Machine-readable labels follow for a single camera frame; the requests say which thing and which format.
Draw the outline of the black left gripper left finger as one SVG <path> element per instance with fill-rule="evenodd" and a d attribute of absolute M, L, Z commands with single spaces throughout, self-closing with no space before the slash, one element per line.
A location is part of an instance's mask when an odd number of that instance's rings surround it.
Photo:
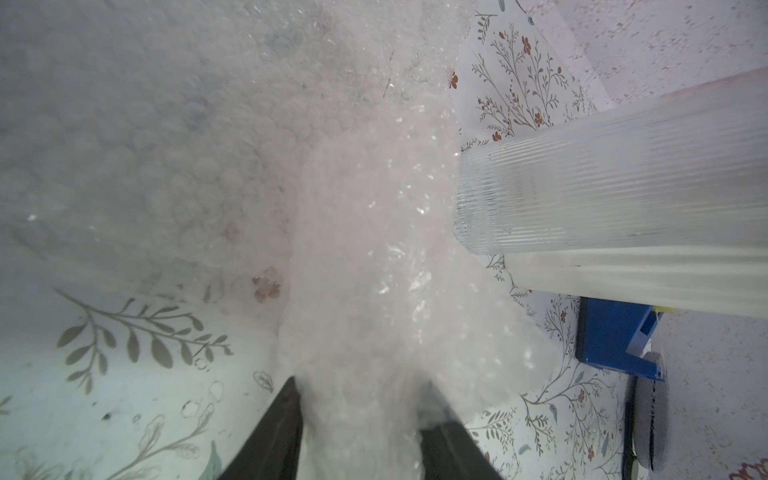
<path fill-rule="evenodd" d="M 301 394 L 289 377 L 219 479 L 296 479 L 303 429 Z"/>

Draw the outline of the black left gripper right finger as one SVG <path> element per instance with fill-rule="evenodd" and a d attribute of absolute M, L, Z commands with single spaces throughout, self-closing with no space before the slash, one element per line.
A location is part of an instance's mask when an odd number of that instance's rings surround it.
<path fill-rule="evenodd" d="M 502 479 L 433 383 L 419 390 L 419 434 L 425 479 Z"/>

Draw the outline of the clear bubble wrap sheet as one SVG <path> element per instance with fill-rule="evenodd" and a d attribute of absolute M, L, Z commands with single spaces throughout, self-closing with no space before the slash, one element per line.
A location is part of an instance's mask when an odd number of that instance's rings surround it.
<path fill-rule="evenodd" d="M 453 233 L 470 1 L 1 5 L 1 475 L 425 479 L 554 343 Z"/>

